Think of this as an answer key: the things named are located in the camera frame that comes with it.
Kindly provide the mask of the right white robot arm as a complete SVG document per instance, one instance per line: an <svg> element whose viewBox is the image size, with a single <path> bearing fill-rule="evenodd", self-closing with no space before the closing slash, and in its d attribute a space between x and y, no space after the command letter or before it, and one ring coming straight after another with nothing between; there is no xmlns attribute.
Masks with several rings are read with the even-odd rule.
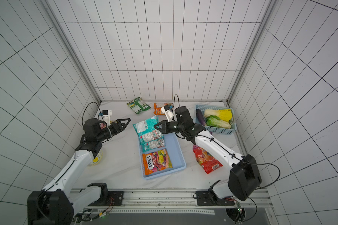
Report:
<svg viewBox="0 0 338 225"><path fill-rule="evenodd" d="M186 107L170 109L168 105L161 108L167 117L154 125L163 134L179 133L186 140L203 148L224 168L229 170L229 179L219 181L212 187L214 194L220 198L234 196L245 201L259 187L262 178L258 165L251 155L243 156L225 146L201 124L195 123Z"/></svg>

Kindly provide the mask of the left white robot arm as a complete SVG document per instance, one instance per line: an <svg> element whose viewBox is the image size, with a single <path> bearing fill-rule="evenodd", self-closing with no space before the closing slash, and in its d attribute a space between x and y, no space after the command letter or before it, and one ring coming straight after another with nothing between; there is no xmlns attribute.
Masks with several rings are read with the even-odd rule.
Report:
<svg viewBox="0 0 338 225"><path fill-rule="evenodd" d="M75 196L70 193L83 171L99 154L103 143L124 131L130 121L125 118L107 124L91 118L83 124L84 134L67 165L41 191L29 195L29 225L69 225L85 207L107 204L109 191L105 183L92 183Z"/></svg>

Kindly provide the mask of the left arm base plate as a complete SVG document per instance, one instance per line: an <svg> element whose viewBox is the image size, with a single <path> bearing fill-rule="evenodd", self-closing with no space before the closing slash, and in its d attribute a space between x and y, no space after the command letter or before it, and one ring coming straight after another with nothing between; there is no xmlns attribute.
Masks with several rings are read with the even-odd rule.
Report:
<svg viewBox="0 0 338 225"><path fill-rule="evenodd" d="M89 204L89 206L121 206L123 196L123 191L108 191L103 197L100 197L99 200Z"/></svg>

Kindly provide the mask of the orange Fox's fruits candy bag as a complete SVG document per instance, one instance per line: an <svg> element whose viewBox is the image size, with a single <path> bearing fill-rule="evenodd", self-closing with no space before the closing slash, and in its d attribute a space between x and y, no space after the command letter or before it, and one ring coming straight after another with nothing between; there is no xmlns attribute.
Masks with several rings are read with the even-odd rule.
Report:
<svg viewBox="0 0 338 225"><path fill-rule="evenodd" d="M142 154L142 159L144 175L150 175L173 167L167 149Z"/></svg>

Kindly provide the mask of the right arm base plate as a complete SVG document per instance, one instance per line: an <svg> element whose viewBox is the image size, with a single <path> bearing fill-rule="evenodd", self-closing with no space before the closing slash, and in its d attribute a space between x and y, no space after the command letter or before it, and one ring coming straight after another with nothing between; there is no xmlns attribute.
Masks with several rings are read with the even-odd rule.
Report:
<svg viewBox="0 0 338 225"><path fill-rule="evenodd" d="M198 206L234 206L233 200L219 199L214 192L198 190L193 194Z"/></svg>

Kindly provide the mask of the teal candy bag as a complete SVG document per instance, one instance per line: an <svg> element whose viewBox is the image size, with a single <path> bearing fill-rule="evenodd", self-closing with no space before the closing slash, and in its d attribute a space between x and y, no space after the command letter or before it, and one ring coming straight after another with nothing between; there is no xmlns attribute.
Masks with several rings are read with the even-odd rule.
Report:
<svg viewBox="0 0 338 225"><path fill-rule="evenodd" d="M140 144L163 138L163 134L159 130L154 128L154 125L156 125L158 122L159 118L157 115L155 115L149 119L133 125L139 137Z"/></svg>
<svg viewBox="0 0 338 225"><path fill-rule="evenodd" d="M147 152L147 151L157 149L160 147L165 147L165 141L164 141L164 138L160 138L160 139L153 140L147 143L143 143L141 146L142 146L142 151Z"/></svg>

